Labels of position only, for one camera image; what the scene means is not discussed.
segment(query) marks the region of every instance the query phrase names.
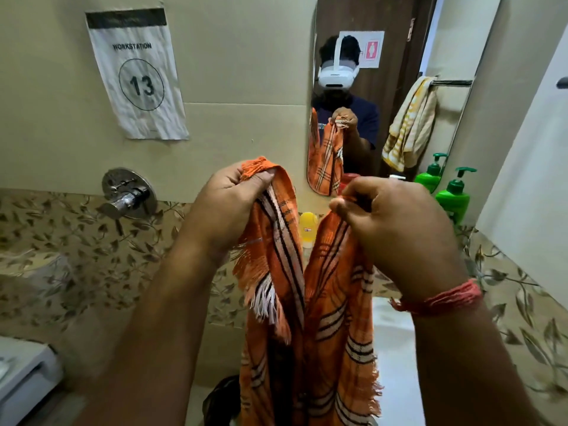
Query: person's left hand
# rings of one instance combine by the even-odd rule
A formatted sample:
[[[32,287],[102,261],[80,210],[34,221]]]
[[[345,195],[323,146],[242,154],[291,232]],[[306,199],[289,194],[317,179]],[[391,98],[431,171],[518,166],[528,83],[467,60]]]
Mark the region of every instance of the person's left hand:
[[[340,107],[331,115],[331,122],[335,122],[339,128],[347,128],[352,131],[357,128],[358,120],[351,109]]]
[[[191,242],[221,265],[243,234],[254,201],[268,188],[274,171],[257,173],[239,183],[243,162],[211,176],[185,217],[177,242]]]

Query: person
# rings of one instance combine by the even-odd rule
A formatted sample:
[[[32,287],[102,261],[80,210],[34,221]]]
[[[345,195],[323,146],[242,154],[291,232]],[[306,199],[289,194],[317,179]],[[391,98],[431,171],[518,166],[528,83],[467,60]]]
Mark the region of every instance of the person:
[[[75,426],[185,423],[211,280],[274,177],[262,172],[239,183],[240,167],[215,173],[195,199]],[[407,299],[421,301],[468,279],[453,227],[422,185],[361,177],[344,194],[372,200],[370,212],[343,198],[330,208]],[[538,424],[483,302],[413,320],[428,425]]]
[[[333,64],[338,36],[331,36],[320,48],[322,67]],[[341,42],[340,62],[359,65],[359,42],[353,36],[345,36]],[[373,103],[353,95],[349,90],[326,89],[312,99],[317,112],[320,135],[331,118],[347,119],[348,127],[343,143],[343,165],[345,173],[373,175],[373,150],[379,132],[379,111]]]

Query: restroom sign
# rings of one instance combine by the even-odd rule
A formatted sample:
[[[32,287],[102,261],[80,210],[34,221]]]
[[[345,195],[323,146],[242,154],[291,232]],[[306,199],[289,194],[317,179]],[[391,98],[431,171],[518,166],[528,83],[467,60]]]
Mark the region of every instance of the restroom sign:
[[[96,64],[126,137],[189,138],[163,8],[86,14]]]
[[[359,42],[361,54],[359,55],[359,68],[378,69],[380,53],[383,49],[384,31],[342,31],[339,38],[353,36]]]

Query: vr headset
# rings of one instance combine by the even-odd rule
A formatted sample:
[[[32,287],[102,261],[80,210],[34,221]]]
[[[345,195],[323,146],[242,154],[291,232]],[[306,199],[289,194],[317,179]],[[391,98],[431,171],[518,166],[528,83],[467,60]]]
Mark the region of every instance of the vr headset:
[[[326,90],[349,90],[359,74],[359,65],[348,59],[339,59],[341,43],[337,39],[333,61],[323,63],[317,73],[319,85]]]

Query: red thread bracelet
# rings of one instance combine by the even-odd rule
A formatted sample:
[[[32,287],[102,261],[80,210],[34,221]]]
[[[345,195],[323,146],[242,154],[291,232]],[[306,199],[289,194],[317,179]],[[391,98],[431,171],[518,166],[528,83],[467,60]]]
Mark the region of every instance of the red thread bracelet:
[[[432,298],[421,302],[408,302],[404,297],[400,301],[390,300],[390,304],[397,311],[408,311],[413,315],[442,315],[455,309],[464,308],[483,299],[481,289],[470,279],[461,286],[444,291]]]

